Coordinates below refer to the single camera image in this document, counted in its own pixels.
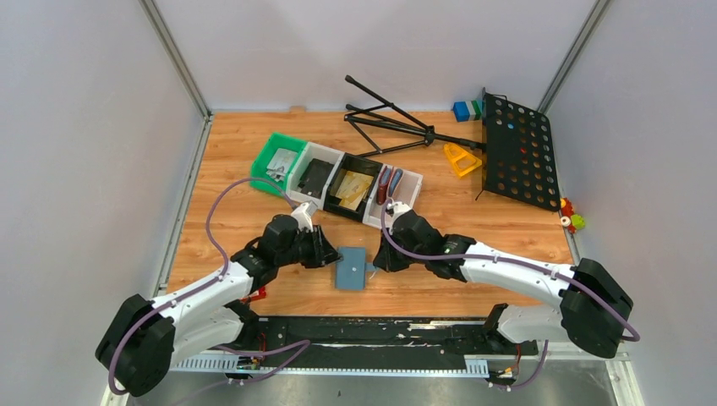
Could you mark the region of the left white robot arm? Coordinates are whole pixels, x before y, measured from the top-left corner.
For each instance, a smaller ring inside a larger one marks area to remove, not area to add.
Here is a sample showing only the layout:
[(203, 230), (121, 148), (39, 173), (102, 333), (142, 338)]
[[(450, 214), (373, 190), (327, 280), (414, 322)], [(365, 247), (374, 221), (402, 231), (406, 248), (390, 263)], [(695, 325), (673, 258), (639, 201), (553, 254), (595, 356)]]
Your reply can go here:
[(263, 233), (215, 272), (174, 293), (125, 299), (95, 351), (117, 395), (142, 396), (169, 369), (225, 343), (252, 348), (259, 327), (243, 300), (273, 281), (280, 268), (320, 268), (341, 259), (321, 226), (276, 215)]

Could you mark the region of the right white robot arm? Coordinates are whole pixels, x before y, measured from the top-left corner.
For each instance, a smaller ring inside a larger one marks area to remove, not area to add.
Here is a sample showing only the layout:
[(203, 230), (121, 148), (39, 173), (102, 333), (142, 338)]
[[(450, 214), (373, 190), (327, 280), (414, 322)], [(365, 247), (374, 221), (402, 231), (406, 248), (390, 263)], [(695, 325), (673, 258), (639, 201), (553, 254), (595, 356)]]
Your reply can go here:
[(441, 279), (485, 283), (538, 300), (520, 307), (497, 304), (482, 331), (484, 345), (504, 353), (515, 343), (569, 341), (612, 359), (622, 342), (641, 336), (629, 322), (633, 302), (597, 261), (576, 265), (531, 260), (460, 234), (442, 234), (401, 202), (380, 214), (380, 248), (374, 265), (398, 272), (420, 264)]

